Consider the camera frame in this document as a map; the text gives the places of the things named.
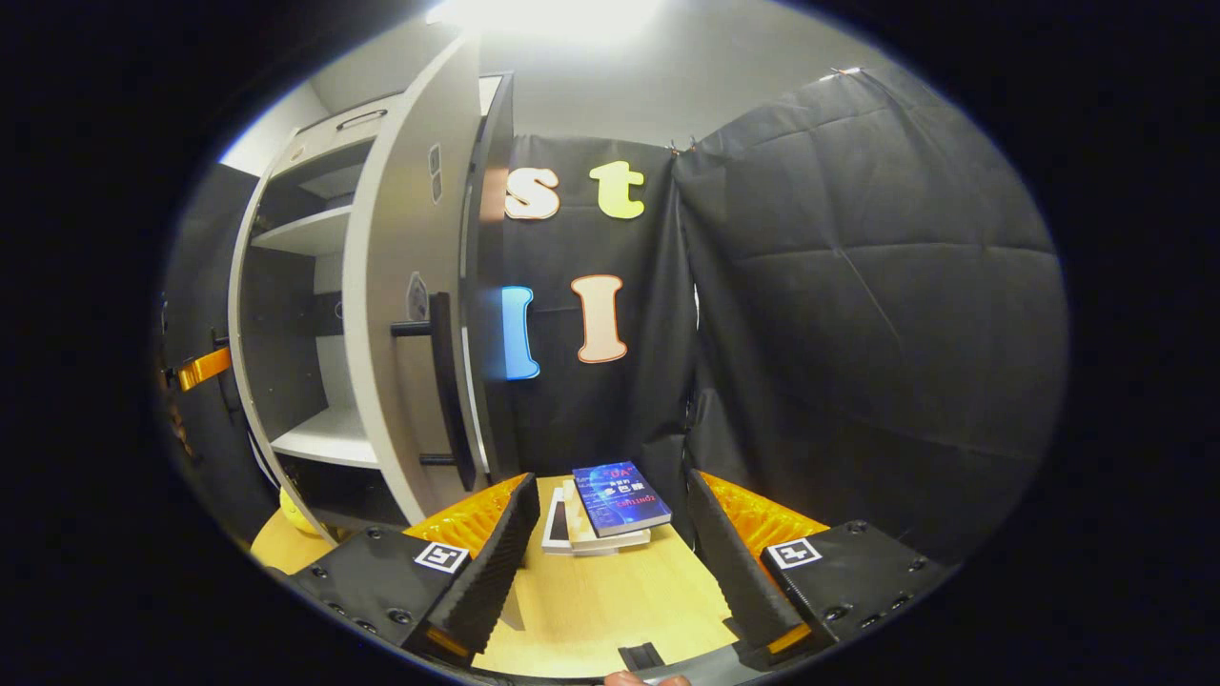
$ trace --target blue book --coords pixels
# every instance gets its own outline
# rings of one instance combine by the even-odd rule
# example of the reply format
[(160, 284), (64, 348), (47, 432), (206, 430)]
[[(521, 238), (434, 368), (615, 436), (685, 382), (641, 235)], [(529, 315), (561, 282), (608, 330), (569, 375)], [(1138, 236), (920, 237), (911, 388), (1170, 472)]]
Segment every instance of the blue book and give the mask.
[(669, 524), (673, 518), (631, 463), (573, 469), (572, 476), (598, 538)]

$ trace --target foam letter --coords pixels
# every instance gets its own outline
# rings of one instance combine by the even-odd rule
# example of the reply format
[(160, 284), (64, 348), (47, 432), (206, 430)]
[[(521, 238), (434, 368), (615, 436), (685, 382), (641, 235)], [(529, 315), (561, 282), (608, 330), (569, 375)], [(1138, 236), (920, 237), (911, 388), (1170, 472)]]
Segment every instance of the foam letter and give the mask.
[(506, 186), (504, 214), (515, 220), (544, 220), (559, 211), (559, 195), (551, 190), (559, 186), (559, 177), (550, 170), (512, 170)]
[(617, 276), (582, 276), (572, 282), (584, 314), (584, 347), (576, 354), (582, 363), (609, 363), (627, 354), (627, 345), (619, 341), (614, 308), (614, 294), (620, 288), (622, 280)]
[(598, 179), (598, 206), (606, 215), (630, 220), (644, 212), (644, 204), (627, 198), (631, 186), (642, 186), (644, 175), (631, 171), (622, 160), (589, 170), (589, 178)]
[(529, 356), (529, 333), (526, 331), (526, 306), (533, 300), (533, 291), (525, 286), (508, 286), (500, 289), (504, 317), (504, 371), (509, 381), (533, 378), (542, 367)]

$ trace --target cabinet shelf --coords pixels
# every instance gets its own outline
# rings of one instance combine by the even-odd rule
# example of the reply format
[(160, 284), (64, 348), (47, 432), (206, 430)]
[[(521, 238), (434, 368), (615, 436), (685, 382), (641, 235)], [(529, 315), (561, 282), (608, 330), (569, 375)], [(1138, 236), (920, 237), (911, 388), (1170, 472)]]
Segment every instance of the cabinet shelf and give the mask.
[(298, 255), (329, 255), (343, 250), (348, 236), (351, 205), (334, 208), (273, 228), (250, 242), (256, 248), (296, 253)]
[(271, 448), (306, 460), (377, 469), (355, 408), (331, 405), (272, 441)]

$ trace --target cabinet door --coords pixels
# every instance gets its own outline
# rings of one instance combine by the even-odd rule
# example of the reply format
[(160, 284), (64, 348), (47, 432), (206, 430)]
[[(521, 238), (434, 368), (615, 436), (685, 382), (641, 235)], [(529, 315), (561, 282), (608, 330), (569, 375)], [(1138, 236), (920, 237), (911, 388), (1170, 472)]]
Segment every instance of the cabinet door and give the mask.
[[(382, 125), (356, 188), (343, 265), (344, 333), (356, 406), (392, 493), (412, 522), (467, 493), (429, 472), (421, 454), (451, 454), (437, 395), (431, 341), (390, 336), (410, 319), (407, 286), (420, 272), (429, 292), (456, 301), (458, 265), (471, 150), (479, 123), (478, 43), (449, 44), (406, 89)], [(453, 375), (467, 388), (456, 317)], [(468, 399), (462, 421), (468, 426)], [(476, 471), (483, 465), (476, 460)]]

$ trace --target table surface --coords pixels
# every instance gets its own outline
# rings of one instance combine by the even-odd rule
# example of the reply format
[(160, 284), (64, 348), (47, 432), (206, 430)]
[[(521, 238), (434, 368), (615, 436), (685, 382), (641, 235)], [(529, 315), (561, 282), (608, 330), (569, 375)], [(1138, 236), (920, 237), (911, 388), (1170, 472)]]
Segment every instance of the table surface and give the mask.
[[(626, 669), (621, 647), (650, 642), (672, 664), (737, 640), (723, 625), (730, 612), (715, 577), (667, 524), (653, 529), (651, 542), (614, 555), (544, 553), (545, 513), (565, 478), (571, 477), (538, 478), (542, 515), (501, 614), (515, 620), (495, 623), (473, 666), (529, 676), (603, 676)], [(293, 574), (329, 549), (276, 511), (250, 552)]]

